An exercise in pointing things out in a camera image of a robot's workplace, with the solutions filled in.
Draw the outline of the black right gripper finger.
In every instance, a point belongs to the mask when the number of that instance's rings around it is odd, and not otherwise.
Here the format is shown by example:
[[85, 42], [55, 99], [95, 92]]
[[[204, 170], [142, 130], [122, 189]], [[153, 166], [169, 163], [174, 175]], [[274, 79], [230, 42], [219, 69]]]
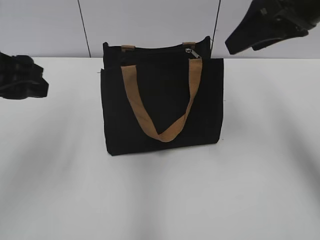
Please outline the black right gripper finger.
[[283, 32], [272, 27], [275, 10], [277, 10], [275, 0], [253, 0], [242, 21], [225, 41], [228, 52], [236, 55], [249, 48], [258, 51], [309, 34], [309, 32]]

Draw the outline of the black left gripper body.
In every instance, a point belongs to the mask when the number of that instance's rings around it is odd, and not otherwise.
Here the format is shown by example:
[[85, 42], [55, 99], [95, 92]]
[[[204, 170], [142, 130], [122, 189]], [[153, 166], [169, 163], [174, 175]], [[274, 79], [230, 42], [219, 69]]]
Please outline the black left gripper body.
[[22, 55], [0, 53], [0, 97], [9, 100], [22, 100], [22, 91], [17, 87], [17, 66], [20, 66]]

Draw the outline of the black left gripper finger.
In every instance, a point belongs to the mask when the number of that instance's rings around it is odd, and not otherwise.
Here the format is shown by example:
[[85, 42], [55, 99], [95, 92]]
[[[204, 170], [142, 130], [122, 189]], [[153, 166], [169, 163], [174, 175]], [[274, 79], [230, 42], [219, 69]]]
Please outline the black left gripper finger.
[[27, 55], [16, 55], [19, 83], [15, 86], [16, 98], [45, 98], [49, 84], [43, 78], [44, 69]]

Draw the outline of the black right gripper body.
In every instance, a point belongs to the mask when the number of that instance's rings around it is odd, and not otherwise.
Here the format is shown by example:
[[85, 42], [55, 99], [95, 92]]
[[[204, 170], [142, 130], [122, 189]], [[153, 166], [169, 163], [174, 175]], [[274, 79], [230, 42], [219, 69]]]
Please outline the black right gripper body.
[[320, 22], [319, 0], [276, 0], [272, 27], [282, 32], [306, 32]]

